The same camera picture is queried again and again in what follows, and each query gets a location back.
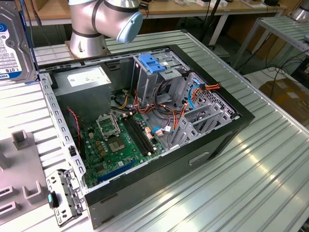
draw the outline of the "side panel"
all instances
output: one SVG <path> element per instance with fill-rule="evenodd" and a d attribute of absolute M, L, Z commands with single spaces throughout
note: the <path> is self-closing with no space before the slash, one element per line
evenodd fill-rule
<path fill-rule="evenodd" d="M 99 227 L 109 219 L 137 205 L 152 194 L 204 164 L 223 141 L 225 143 L 230 142 L 225 141 L 225 138 L 231 134 L 225 134 L 201 146 L 199 149 L 147 175 L 108 198 L 88 206 L 93 228 Z"/>

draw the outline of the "aluminum work table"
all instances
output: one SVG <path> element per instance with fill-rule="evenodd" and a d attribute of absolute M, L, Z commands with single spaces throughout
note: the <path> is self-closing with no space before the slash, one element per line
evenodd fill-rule
<path fill-rule="evenodd" d="M 130 44 L 107 44 L 113 53 L 177 44 L 255 119 L 220 156 L 95 231 L 296 232 L 301 227 L 309 217 L 308 130 L 188 33 L 140 35 Z M 36 53 L 40 63 L 70 59 L 64 46 Z M 0 87 L 0 115 L 1 138 L 21 128 L 34 133 L 45 175 L 68 167 L 39 84 Z M 59 228 L 46 204 L 0 226 L 0 231 L 87 232 L 92 227 L 84 211 Z"/>
<path fill-rule="evenodd" d="M 304 39 L 305 35 L 309 34 L 309 22 L 300 23 L 288 16 L 258 18 L 239 49 L 232 65 L 233 68 L 235 68 L 239 63 L 243 53 L 259 27 L 265 28 L 266 31 L 255 46 L 253 53 L 263 44 L 268 35 L 273 33 L 286 41 L 289 45 L 289 49 L 287 49 L 285 55 L 283 55 L 284 60 L 282 60 L 281 63 L 285 62 L 290 57 L 290 53 L 294 48 L 298 49 L 300 52 L 306 53 L 307 55 L 309 54 L 309 43 Z"/>

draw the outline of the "ram slot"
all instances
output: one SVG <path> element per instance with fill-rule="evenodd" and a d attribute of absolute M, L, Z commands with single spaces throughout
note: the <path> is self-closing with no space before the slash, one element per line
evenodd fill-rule
<path fill-rule="evenodd" d="M 143 134 L 142 130 L 140 129 L 140 127 L 138 126 L 137 122 L 131 117 L 128 119 L 129 123 L 131 124 L 131 126 L 134 128 L 134 130 L 136 131 L 137 135 L 140 137 L 140 139 L 142 140 L 143 144 L 147 147 L 148 151 L 150 153 L 154 152 L 154 148 L 152 147 L 152 145 L 150 144 L 148 138 Z"/>
<path fill-rule="evenodd" d="M 128 119 L 125 118 L 122 120 L 122 123 L 124 124 L 124 126 L 126 127 L 127 131 L 129 132 L 130 136 L 132 137 L 133 141 L 135 142 L 136 146 L 138 147 L 138 149 L 140 150 L 141 154 L 143 156 L 147 156 L 149 150 L 147 149 L 147 147 L 142 143 L 142 140 L 139 138 L 139 136 L 137 135 L 137 133 L 135 132 L 135 130 L 133 129 L 133 127 L 131 126 L 131 124 L 129 123 Z"/>

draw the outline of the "red cable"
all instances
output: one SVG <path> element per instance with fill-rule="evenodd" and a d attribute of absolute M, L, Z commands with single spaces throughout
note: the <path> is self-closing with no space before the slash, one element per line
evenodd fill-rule
<path fill-rule="evenodd" d="M 78 149 L 81 148 L 81 134 L 80 134 L 80 128 L 79 128 L 79 123 L 78 123 L 78 119 L 77 119 L 77 116 L 76 114 L 70 109 L 68 108 L 68 111 L 71 112 L 71 114 L 73 114 L 74 118 L 75 118 L 75 121 L 76 121 L 76 124 L 77 124 L 77 133 L 78 133 Z"/>

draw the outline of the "yellow cable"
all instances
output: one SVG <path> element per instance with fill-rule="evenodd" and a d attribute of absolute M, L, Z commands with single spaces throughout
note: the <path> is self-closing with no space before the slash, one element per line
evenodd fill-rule
<path fill-rule="evenodd" d="M 125 108 L 126 103 L 127 103 L 127 99 L 128 99 L 128 95 L 126 94 L 126 99 L 125 99 L 124 104 L 122 106 L 118 107 L 118 109 L 122 110 L 123 108 Z"/>

